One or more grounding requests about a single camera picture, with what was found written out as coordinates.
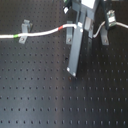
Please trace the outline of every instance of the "cable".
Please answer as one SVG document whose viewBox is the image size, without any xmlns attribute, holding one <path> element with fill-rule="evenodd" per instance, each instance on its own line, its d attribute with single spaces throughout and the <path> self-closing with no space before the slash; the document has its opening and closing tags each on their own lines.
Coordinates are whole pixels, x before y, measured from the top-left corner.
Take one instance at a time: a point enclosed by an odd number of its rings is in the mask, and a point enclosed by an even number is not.
<svg viewBox="0 0 128 128">
<path fill-rule="evenodd" d="M 96 38 L 100 32 L 100 29 L 103 27 L 103 25 L 105 24 L 105 21 L 102 22 L 102 24 L 100 25 L 99 29 L 97 30 L 96 34 L 93 35 L 93 38 Z M 121 27 L 124 27 L 124 28 L 127 28 L 128 29 L 128 25 L 125 25 L 123 23 L 120 23 L 120 22 L 116 22 L 116 25 L 118 26 L 121 26 Z"/>
<path fill-rule="evenodd" d="M 104 24 L 105 24 L 105 21 L 102 22 L 102 24 L 101 24 L 100 27 L 98 28 L 96 34 L 93 35 L 93 38 L 96 38 L 96 37 L 98 36 L 98 34 L 99 34 L 99 32 L 100 32 L 100 29 L 103 27 Z"/>
<path fill-rule="evenodd" d="M 50 31 L 46 31 L 46 32 L 38 32 L 38 33 L 20 33 L 20 34 L 15 34 L 15 35 L 0 35 L 0 38 L 17 38 L 17 37 L 21 37 L 21 36 L 44 36 L 44 35 L 49 35 L 52 33 L 55 33 L 63 28 L 67 28 L 67 27 L 74 27 L 76 28 L 76 24 L 64 24 L 58 28 L 55 28 L 53 30 Z"/>
<path fill-rule="evenodd" d="M 101 25 L 99 26 L 96 34 L 93 35 L 93 38 L 96 38 L 100 32 L 100 29 L 103 27 L 103 25 L 105 24 L 105 21 L 103 21 L 101 23 Z M 120 23 L 120 22 L 116 22 L 116 25 L 118 26 L 121 26 L 121 27 L 124 27 L 124 28 L 127 28 L 128 29 L 128 25 L 125 25 L 123 23 Z M 49 35 L 49 34 L 52 34 L 52 33 L 55 33 L 63 28 L 68 28 L 68 27 L 74 27 L 76 28 L 76 24 L 64 24 L 58 28 L 55 28 L 55 29 L 52 29 L 50 31 L 46 31 L 46 32 L 37 32 L 37 33 L 20 33 L 20 34 L 15 34 L 15 35 L 0 35 L 0 38 L 18 38 L 18 37 L 21 37 L 21 36 L 30 36 L 30 37 L 33 37 L 33 36 L 44 36 L 44 35 Z"/>
</svg>

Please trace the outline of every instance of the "black metal surface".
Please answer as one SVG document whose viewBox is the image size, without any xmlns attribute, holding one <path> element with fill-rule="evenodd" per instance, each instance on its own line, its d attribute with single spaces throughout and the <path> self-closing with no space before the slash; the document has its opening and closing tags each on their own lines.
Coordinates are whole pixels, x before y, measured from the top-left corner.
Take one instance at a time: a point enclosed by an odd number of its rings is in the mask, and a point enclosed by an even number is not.
<svg viewBox="0 0 128 128">
<path fill-rule="evenodd" d="M 125 24 L 127 4 L 113 4 L 117 21 Z M 24 19 L 36 32 L 75 18 L 71 11 L 64 15 L 62 7 L 61 1 L 1 0 L 0 33 L 19 33 Z M 102 20 L 99 7 L 95 31 Z M 77 78 L 66 71 L 70 46 L 65 33 L 28 38 L 25 45 L 0 40 L 0 128 L 128 127 L 128 30 L 111 30 L 107 47 L 98 36 L 92 51 L 85 33 Z"/>
</svg>

